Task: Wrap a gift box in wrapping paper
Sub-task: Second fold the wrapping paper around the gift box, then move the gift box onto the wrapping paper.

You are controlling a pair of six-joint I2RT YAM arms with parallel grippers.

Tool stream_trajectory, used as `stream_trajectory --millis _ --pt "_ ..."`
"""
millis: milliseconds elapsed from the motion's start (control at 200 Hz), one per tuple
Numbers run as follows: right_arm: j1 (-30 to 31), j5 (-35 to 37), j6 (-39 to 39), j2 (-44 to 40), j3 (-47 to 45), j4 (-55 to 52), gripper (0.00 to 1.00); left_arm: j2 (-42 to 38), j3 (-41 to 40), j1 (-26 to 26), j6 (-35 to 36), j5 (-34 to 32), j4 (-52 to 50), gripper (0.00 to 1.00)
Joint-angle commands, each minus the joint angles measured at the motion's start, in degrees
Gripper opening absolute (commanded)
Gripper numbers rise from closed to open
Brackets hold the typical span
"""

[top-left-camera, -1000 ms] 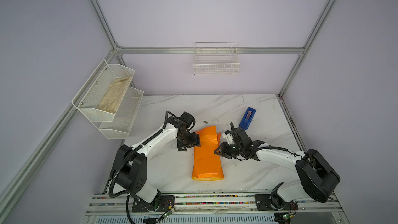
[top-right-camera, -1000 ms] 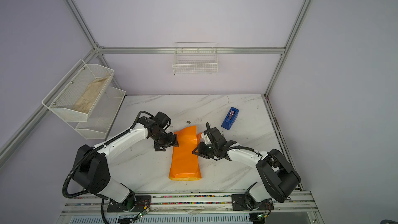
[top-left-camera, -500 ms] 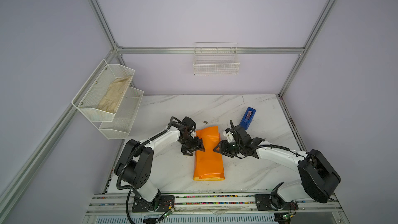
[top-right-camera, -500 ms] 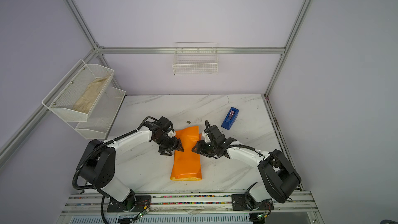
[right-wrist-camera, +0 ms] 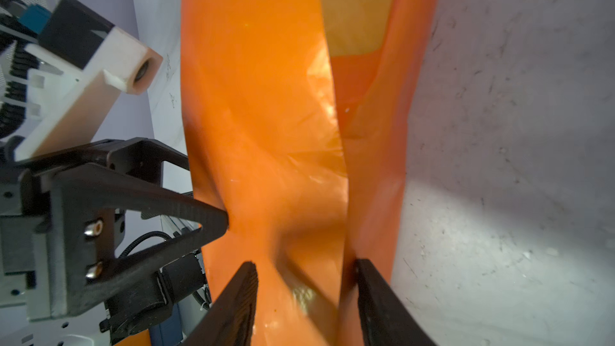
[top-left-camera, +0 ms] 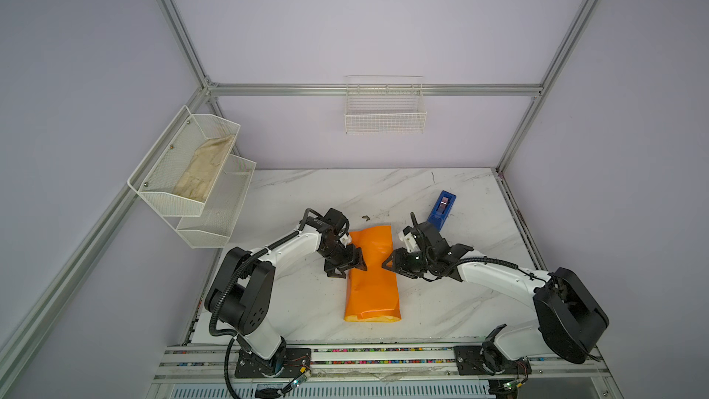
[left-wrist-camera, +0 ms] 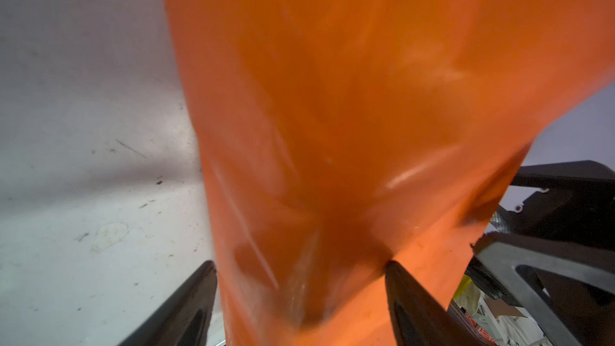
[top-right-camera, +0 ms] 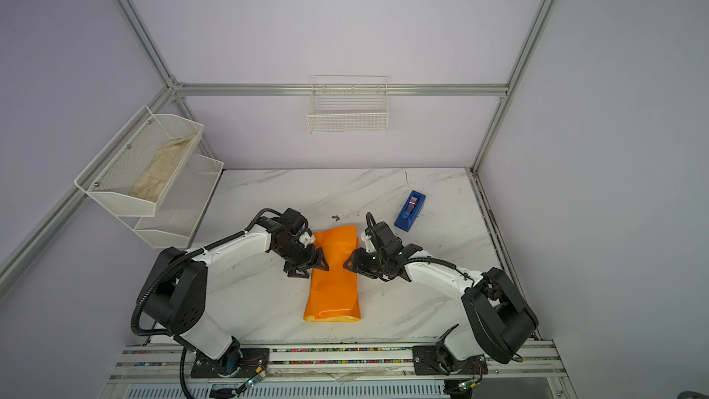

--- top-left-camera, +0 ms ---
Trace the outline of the yellow orange wrapping paper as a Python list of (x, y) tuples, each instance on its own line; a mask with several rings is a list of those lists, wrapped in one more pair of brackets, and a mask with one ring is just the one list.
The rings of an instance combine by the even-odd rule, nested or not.
[(351, 238), (361, 249), (367, 270), (349, 272), (343, 319), (349, 323), (397, 323), (402, 319), (397, 276), (382, 267), (393, 253), (391, 227), (366, 228), (352, 232)]

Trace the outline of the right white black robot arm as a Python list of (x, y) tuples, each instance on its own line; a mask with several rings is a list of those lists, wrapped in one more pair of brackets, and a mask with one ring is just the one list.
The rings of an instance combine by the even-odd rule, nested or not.
[(524, 358), (555, 354), (573, 364), (593, 358), (609, 317), (574, 271), (525, 268), (465, 244), (451, 245), (434, 225), (406, 227), (403, 246), (382, 268), (429, 283), (450, 278), (496, 291), (535, 312), (535, 319), (498, 325), (480, 347), (484, 371), (498, 374)]

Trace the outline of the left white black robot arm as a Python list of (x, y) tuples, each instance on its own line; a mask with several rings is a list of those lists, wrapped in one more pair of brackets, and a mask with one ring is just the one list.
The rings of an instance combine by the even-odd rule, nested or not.
[(262, 360), (278, 358), (285, 348), (284, 338), (267, 319), (277, 269), (317, 254), (323, 258), (327, 277), (345, 278), (353, 269), (366, 271), (363, 251), (352, 242), (349, 227), (349, 219), (334, 208), (326, 214), (308, 208), (284, 237), (251, 251), (240, 247), (227, 251), (203, 301), (210, 314), (210, 336), (233, 338)]

